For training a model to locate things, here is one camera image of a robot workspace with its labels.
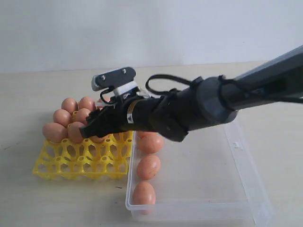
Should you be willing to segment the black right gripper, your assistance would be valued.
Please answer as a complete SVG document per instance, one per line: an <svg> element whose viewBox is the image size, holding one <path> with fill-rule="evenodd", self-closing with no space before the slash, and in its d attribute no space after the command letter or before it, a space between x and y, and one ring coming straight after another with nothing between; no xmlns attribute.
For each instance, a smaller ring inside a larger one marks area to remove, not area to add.
<svg viewBox="0 0 303 227"><path fill-rule="evenodd" d="M83 138L104 137L124 131L167 132L168 116L162 113L168 103L168 96L158 98L129 94L126 98L116 96L114 112L96 109L86 117L87 125L80 128Z"/></svg>

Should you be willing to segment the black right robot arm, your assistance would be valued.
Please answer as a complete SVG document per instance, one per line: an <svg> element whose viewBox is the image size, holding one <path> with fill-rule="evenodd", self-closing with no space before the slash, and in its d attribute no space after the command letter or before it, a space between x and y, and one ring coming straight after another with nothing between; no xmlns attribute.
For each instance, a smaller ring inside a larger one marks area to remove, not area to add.
<svg viewBox="0 0 303 227"><path fill-rule="evenodd" d="M234 79L220 75L187 80L157 74L187 86L184 90L139 89L131 67L95 75L94 91L113 92L110 101L92 111L80 128L84 138L125 131L150 131L181 142L190 131L232 122L239 110L275 102L302 103L303 49L297 47Z"/></svg>

